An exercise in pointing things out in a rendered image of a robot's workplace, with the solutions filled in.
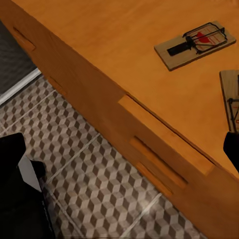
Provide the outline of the mousetrap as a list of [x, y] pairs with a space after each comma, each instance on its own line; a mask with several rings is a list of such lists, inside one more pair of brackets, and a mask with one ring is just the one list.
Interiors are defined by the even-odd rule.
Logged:
[[239, 70], [219, 72], [229, 131], [239, 134]]
[[217, 20], [154, 46], [171, 72], [235, 44], [237, 39]]

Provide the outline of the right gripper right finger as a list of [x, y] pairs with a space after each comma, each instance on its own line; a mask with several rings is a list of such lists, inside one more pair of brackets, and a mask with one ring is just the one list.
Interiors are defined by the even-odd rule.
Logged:
[[228, 132], [223, 150], [239, 172], [239, 134]]

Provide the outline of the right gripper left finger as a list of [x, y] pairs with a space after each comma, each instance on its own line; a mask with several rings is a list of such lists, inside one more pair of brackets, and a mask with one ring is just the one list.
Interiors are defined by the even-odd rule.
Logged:
[[21, 132], [0, 138], [0, 192], [26, 151]]

